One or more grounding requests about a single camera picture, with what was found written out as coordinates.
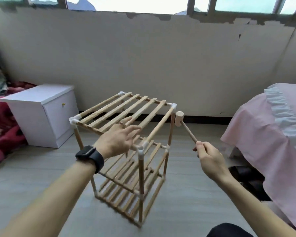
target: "cabinet drawer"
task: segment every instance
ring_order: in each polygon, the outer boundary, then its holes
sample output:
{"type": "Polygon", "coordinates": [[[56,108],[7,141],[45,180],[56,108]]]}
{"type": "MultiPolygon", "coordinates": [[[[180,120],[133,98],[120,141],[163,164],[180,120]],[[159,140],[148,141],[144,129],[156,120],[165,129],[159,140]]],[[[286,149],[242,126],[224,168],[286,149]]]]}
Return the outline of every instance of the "cabinet drawer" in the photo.
{"type": "Polygon", "coordinates": [[[78,108],[73,91],[51,100],[43,105],[56,139],[70,129],[69,117],[78,114],[78,108]]]}

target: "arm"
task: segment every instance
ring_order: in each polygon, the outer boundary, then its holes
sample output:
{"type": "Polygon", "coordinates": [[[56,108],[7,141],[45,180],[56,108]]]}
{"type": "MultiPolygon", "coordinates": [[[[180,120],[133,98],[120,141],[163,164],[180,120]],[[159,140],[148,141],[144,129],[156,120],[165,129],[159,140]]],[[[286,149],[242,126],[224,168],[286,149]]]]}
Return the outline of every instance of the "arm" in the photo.
{"type": "Polygon", "coordinates": [[[258,237],[296,237],[296,231],[261,203],[230,174],[222,154],[208,142],[196,147],[204,173],[229,196],[258,237]]]}
{"type": "MultiPolygon", "coordinates": [[[[138,126],[115,124],[95,143],[104,159],[122,154],[133,144],[138,126]]],[[[96,171],[90,161],[76,161],[43,194],[1,231],[0,237],[56,237],[96,171]]]]}

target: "white ruffle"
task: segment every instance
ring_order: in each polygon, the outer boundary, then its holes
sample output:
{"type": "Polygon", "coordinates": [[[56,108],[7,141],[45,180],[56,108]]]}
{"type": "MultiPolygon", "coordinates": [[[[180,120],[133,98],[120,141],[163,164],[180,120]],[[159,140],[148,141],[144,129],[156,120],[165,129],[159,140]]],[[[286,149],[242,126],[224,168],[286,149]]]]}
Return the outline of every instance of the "white ruffle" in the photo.
{"type": "Polygon", "coordinates": [[[269,86],[264,90],[264,93],[267,101],[271,104],[276,124],[296,149],[296,114],[276,84],[269,86]]]}

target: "black pants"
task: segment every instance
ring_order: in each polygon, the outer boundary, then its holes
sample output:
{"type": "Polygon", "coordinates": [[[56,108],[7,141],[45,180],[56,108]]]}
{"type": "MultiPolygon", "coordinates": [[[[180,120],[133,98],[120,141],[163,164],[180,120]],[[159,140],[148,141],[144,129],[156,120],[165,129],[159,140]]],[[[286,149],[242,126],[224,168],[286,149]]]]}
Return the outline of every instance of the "black pants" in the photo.
{"type": "Polygon", "coordinates": [[[237,225],[223,223],[215,226],[207,237],[253,237],[253,235],[237,225]]]}

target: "hand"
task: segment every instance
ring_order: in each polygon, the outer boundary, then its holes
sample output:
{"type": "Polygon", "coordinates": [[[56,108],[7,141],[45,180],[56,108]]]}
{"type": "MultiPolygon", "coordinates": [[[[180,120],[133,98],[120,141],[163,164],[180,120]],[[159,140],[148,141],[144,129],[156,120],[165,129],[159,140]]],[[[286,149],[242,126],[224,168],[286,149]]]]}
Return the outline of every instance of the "hand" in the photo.
{"type": "Polygon", "coordinates": [[[197,141],[193,151],[198,152],[204,173],[216,183],[233,178],[223,155],[210,143],[197,141]]]}
{"type": "MultiPolygon", "coordinates": [[[[127,123],[132,117],[121,120],[127,123]]],[[[100,136],[94,146],[104,159],[117,156],[129,151],[133,144],[133,138],[141,131],[141,127],[130,125],[123,129],[122,124],[114,124],[107,132],[100,136]]]]}

